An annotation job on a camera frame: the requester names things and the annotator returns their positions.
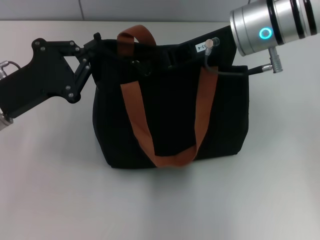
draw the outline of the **glowing light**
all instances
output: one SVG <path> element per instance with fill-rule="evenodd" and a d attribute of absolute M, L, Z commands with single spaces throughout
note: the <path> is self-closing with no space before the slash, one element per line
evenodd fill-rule
<path fill-rule="evenodd" d="M 262 39 L 269 39 L 272 36 L 272 30 L 269 27 L 264 27 L 260 30 L 259 36 Z"/>

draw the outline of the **bag handle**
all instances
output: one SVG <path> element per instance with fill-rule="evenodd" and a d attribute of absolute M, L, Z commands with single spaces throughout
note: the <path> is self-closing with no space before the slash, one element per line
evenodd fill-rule
<path fill-rule="evenodd" d="M 134 38 L 143 44 L 156 45 L 151 33 L 144 26 L 134 26 L 118 35 L 117 51 L 119 55 L 133 56 Z M 217 81 L 218 75 L 212 74 L 203 67 L 201 68 L 195 104 L 195 145 L 172 156 L 157 156 L 155 154 L 139 82 L 134 81 L 120 85 L 133 134 L 141 149 L 157 167 L 182 167 L 195 159 L 208 130 Z"/>
<path fill-rule="evenodd" d="M 136 25 L 122 31 L 117 41 L 117 52 L 120 56 L 133 56 L 135 50 L 135 38 L 139 43 L 156 46 L 156 41 L 149 30 L 142 25 Z"/>

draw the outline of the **white table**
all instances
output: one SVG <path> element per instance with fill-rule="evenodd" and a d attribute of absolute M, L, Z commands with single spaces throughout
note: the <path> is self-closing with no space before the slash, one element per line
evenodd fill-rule
<path fill-rule="evenodd" d="M 96 32 L 114 39 L 135 24 L 2 21 L 0 61 L 28 64 L 37 38 L 83 46 Z M 164 45 L 227 23 L 144 25 Z M 53 97 L 16 118 L 0 132 L 0 239 L 320 239 L 319 40 L 279 47 L 284 72 L 250 77 L 249 132 L 236 156 L 181 169 L 110 168 L 92 126 L 92 78 L 79 103 Z M 268 51 L 237 53 L 234 64 L 268 61 Z"/>

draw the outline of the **blue led ring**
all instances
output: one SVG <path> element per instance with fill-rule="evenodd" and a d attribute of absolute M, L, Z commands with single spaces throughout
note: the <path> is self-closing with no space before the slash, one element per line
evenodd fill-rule
<path fill-rule="evenodd" d="M 269 33 L 268 36 L 264 36 L 264 35 L 262 34 L 264 31 L 267 31 L 267 32 Z M 271 31 L 270 28 L 264 27 L 264 28 L 262 28 L 262 29 L 260 30 L 259 36 L 260 36 L 260 38 L 262 38 L 262 39 L 269 39 L 269 38 L 271 38 L 271 36 L 272 36 L 272 31 Z"/>

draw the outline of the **label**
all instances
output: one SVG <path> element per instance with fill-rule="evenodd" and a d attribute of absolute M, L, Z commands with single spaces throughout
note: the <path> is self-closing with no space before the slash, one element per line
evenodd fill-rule
<path fill-rule="evenodd" d="M 202 43 L 199 43 L 199 44 L 195 45 L 195 49 L 196 49 L 196 52 L 197 52 L 197 53 L 200 53 L 200 52 L 206 50 L 206 48 L 207 48 L 207 47 L 206 47 L 206 42 L 205 42 L 205 41 L 202 42 Z"/>

